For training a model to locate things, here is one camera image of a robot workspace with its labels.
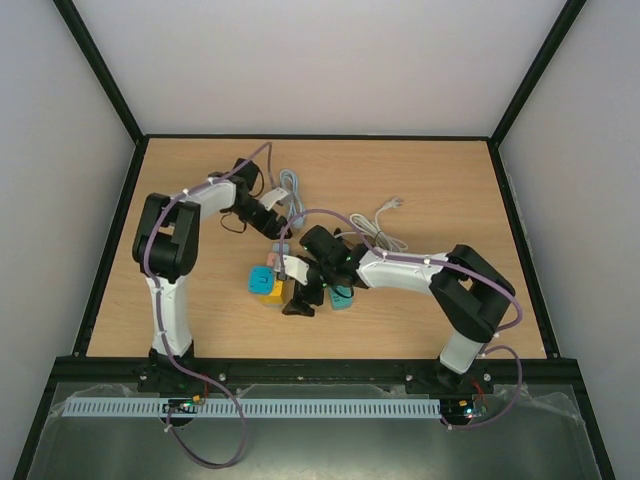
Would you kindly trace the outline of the yellow cube socket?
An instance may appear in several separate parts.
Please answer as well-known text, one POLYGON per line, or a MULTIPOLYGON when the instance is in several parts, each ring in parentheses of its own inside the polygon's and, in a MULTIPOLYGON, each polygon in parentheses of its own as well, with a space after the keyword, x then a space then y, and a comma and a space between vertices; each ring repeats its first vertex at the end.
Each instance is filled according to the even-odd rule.
POLYGON ((259 295, 259 302, 268 307, 283 307, 288 302, 287 282, 276 279, 270 293, 259 295))

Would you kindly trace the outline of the light blue power strip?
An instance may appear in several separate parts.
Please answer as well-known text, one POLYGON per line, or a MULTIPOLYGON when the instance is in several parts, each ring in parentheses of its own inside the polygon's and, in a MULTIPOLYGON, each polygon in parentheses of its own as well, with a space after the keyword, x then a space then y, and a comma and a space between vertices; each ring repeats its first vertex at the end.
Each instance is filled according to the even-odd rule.
POLYGON ((287 256, 290 254, 290 244, 288 242, 283 242, 282 244, 275 242, 272 246, 272 251, 274 253, 282 253, 284 256, 287 256))

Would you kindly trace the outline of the blue plug adapter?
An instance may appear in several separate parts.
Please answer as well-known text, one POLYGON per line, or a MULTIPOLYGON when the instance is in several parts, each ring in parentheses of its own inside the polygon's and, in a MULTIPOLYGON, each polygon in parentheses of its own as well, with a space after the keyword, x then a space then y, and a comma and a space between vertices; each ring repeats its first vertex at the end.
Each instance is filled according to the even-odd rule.
POLYGON ((272 267, 254 266, 249 272, 248 291, 254 295, 270 295, 274 288, 275 279, 272 267))

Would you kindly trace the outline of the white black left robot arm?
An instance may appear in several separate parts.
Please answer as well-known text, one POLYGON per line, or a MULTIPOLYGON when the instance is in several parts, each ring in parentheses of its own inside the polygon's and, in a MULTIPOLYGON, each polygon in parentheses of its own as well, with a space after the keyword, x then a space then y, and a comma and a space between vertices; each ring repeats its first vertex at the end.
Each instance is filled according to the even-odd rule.
POLYGON ((291 236, 287 219, 275 206, 290 193, 273 187, 259 198, 251 194, 259 168, 238 160, 226 173, 215 172, 194 187, 169 196, 147 196, 132 246, 152 299, 154 338, 149 357, 188 370, 194 340, 187 314, 187 279, 199 252, 201 223, 214 214, 234 214, 269 240, 291 236))

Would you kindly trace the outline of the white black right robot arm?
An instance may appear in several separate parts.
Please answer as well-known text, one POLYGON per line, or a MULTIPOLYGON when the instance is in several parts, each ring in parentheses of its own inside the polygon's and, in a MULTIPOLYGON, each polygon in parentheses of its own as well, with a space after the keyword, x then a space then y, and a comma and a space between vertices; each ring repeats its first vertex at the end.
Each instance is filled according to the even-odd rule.
POLYGON ((302 255, 278 253, 276 272, 294 281, 285 315, 312 317, 324 291, 342 286, 393 288, 432 296, 453 328, 438 356, 434 381, 455 392, 471 379, 471 366, 500 330, 510 307, 522 316, 515 289, 479 253, 457 245, 448 253, 392 252, 363 241, 352 247, 322 226, 300 240, 302 255))

